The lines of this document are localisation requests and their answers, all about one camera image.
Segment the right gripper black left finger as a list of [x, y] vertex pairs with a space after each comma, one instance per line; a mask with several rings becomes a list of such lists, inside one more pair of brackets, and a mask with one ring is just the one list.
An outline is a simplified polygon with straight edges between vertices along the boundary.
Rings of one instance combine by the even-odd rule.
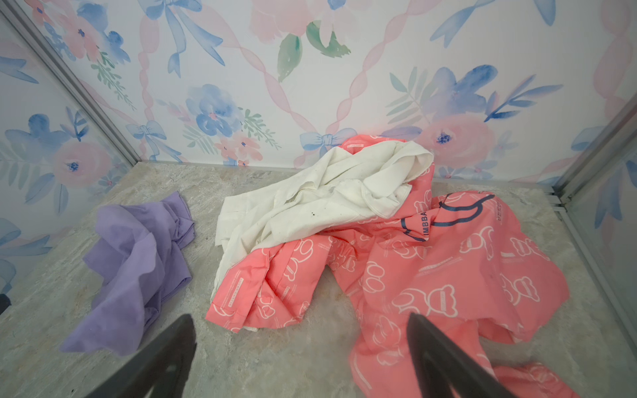
[[89, 397], [181, 397], [197, 349], [192, 316], [184, 314]]

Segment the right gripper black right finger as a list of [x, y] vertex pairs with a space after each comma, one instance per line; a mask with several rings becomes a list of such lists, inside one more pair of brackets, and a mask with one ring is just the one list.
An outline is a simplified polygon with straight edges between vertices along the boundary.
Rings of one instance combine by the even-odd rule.
[[425, 316], [412, 313], [406, 333], [422, 396], [514, 398]]

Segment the purple cloth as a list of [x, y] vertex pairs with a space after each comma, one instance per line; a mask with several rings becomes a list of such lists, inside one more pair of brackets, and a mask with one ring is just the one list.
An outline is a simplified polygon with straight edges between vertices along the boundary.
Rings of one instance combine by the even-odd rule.
[[191, 281], [182, 249], [195, 222], [178, 192], [159, 202], [108, 205], [97, 214], [98, 242], [84, 257], [102, 277], [91, 312], [61, 345], [63, 353], [134, 353], [163, 304]]

